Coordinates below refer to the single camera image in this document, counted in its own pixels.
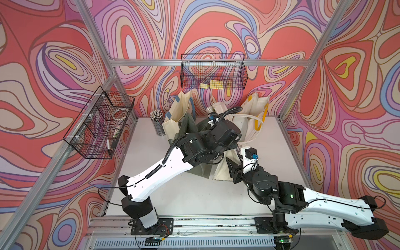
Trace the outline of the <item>cream canvas bag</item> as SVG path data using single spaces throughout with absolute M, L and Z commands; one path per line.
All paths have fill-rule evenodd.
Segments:
M 224 152 L 223 160 L 217 165 L 216 171 L 214 173 L 214 181 L 232 181 L 233 179 L 229 174 L 229 167 L 226 159 L 231 159 L 235 164 L 240 164 L 240 158 L 236 150 L 229 150 Z

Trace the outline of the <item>cream bag with yellow handles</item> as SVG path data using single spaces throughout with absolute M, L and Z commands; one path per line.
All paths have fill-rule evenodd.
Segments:
M 233 122 L 241 130 L 240 146 L 251 143 L 261 132 L 268 115 L 269 99 L 269 96 L 259 97 L 257 92 L 253 93 L 241 105 L 242 111 L 226 116 L 227 120 Z

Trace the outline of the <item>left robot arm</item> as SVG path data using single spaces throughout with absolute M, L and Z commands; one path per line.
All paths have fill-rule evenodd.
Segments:
M 165 157 L 147 170 L 134 177 L 119 177 L 118 188 L 124 194 L 123 211 L 146 230 L 158 227 L 159 217 L 150 195 L 175 176 L 235 149 L 241 136 L 241 130 L 233 122 L 221 118 L 208 130 L 178 137 Z

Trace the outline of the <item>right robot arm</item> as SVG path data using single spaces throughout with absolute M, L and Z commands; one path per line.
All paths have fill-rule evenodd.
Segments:
M 380 206 L 371 196 L 345 199 L 279 181 L 257 161 L 237 164 L 227 158 L 226 163 L 233 183 L 242 182 L 251 200 L 267 207 L 274 206 L 273 217 L 266 226 L 269 231 L 328 228 L 349 232 L 364 240 L 378 240 L 389 233 L 386 222 L 374 216 Z

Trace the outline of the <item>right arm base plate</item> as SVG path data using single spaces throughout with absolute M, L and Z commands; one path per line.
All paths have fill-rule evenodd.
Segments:
M 272 215 L 269 217 L 255 217 L 255 227 L 258 234 L 297 234 L 299 229 L 291 229 L 285 219 L 285 215 Z

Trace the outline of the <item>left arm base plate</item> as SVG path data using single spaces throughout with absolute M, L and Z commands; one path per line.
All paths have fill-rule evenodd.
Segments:
M 157 224 L 149 228 L 145 228 L 140 219 L 132 219 L 128 222 L 131 227 L 131 235 L 160 235 L 168 236 L 173 233 L 174 219 L 161 218 Z

